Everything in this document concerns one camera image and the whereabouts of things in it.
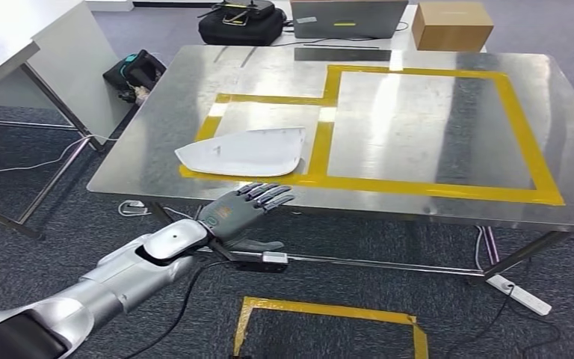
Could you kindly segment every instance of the gray laptop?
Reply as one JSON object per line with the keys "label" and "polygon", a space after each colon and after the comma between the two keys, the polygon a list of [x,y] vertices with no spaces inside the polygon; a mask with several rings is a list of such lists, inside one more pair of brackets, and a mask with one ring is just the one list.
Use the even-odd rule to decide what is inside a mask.
{"label": "gray laptop", "polygon": [[407,0],[291,0],[300,38],[390,38]]}

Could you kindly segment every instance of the floor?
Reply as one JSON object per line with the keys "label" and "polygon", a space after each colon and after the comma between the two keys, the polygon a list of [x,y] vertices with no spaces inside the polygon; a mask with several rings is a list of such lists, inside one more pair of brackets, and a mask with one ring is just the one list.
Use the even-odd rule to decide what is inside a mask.
{"label": "floor", "polygon": [[[574,1],[484,3],[496,24],[487,44],[490,51],[551,54],[574,85]],[[138,8],[129,13],[95,15],[118,55],[145,48],[170,63],[181,45],[201,43],[195,29],[196,16],[202,12]],[[50,111],[0,108],[0,119],[8,118],[60,121]],[[27,129],[0,129],[0,168],[56,158],[74,140],[73,134],[64,132],[48,136]],[[107,253],[160,227],[152,216],[120,217],[116,212],[119,200],[87,192],[87,182],[102,158],[95,153],[82,156],[32,218],[33,226],[45,229],[43,241],[0,227],[0,309],[60,291]],[[9,215],[22,211],[53,169],[46,166],[0,174],[0,211]],[[496,229],[495,234],[502,256],[540,235],[508,229]],[[473,227],[457,225],[280,212],[244,235],[282,240],[292,252],[471,268],[476,232]],[[543,252],[529,266],[520,265],[507,277],[553,305],[545,320],[554,323],[561,334],[558,341],[524,354],[574,358],[574,241]],[[74,358],[119,358],[155,338],[173,320],[186,284],[182,280],[135,312],[116,318],[91,337]],[[179,327],[140,358],[230,355],[244,296],[409,313],[418,318],[427,334],[434,358],[446,358],[456,343],[474,338],[493,320],[505,298],[488,285],[435,274],[316,263],[294,263],[285,274],[216,267],[200,279]],[[557,335],[553,327],[519,316],[529,314],[517,304],[513,309],[504,310],[480,339],[458,346],[451,356],[518,358],[524,356],[525,347]],[[250,320],[242,354],[253,358],[411,358],[412,346],[410,329],[405,326],[259,310]]]}

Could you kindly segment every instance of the robot finger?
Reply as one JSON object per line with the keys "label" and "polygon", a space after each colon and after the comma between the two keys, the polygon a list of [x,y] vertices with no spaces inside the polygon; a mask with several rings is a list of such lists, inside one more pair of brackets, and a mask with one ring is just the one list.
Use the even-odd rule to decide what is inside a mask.
{"label": "robot finger", "polygon": [[262,185],[260,187],[256,187],[255,189],[250,191],[250,193],[247,194],[247,197],[245,198],[245,200],[253,200],[253,199],[257,198],[258,196],[260,196],[261,194],[264,194],[265,192],[269,191],[270,189],[276,188],[276,187],[278,187],[277,183],[265,183],[264,185]]}
{"label": "robot finger", "polygon": [[296,198],[296,197],[291,195],[291,194],[287,194],[286,196],[279,197],[276,200],[272,200],[271,202],[265,204],[263,206],[263,208],[265,209],[266,212],[269,212],[272,209],[274,209],[280,205],[283,205],[283,204],[289,202],[290,200],[293,200],[294,198]]}
{"label": "robot finger", "polygon": [[250,183],[249,185],[244,185],[243,187],[239,188],[238,191],[236,192],[237,195],[242,195],[242,194],[246,194],[249,191],[252,191],[253,189],[255,189],[256,187],[262,185],[262,183],[259,182],[254,182],[254,183]]}
{"label": "robot finger", "polygon": [[271,199],[275,198],[276,196],[278,196],[279,194],[283,194],[287,191],[291,191],[291,187],[289,187],[288,185],[281,185],[280,187],[272,189],[271,191],[267,191],[263,195],[261,195],[260,197],[256,198],[256,203],[258,204],[258,206],[262,206],[263,204],[265,204],[269,200],[271,200]]}

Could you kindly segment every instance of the black backpack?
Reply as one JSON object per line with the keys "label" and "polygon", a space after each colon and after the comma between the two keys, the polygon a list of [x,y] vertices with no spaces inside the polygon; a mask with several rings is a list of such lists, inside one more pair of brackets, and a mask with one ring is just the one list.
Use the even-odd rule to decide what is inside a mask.
{"label": "black backpack", "polygon": [[215,5],[199,21],[203,42],[227,46],[271,45],[283,32],[285,13],[269,1],[255,0],[249,4],[230,1]]}

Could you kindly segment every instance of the yellow tape on floor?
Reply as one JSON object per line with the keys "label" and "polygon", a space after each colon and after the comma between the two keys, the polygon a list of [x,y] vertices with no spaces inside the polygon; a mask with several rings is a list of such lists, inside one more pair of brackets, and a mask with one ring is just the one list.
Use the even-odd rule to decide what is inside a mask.
{"label": "yellow tape on floor", "polygon": [[402,325],[413,326],[413,345],[415,347],[415,359],[428,358],[428,337],[417,325],[417,318],[406,313],[386,312],[339,305],[326,305],[306,303],[300,301],[281,301],[276,299],[244,297],[241,314],[234,336],[234,355],[239,356],[245,340],[245,331],[250,322],[250,316],[254,309],[283,310],[285,312],[317,314],[321,316],[341,316],[345,318],[377,320]]}

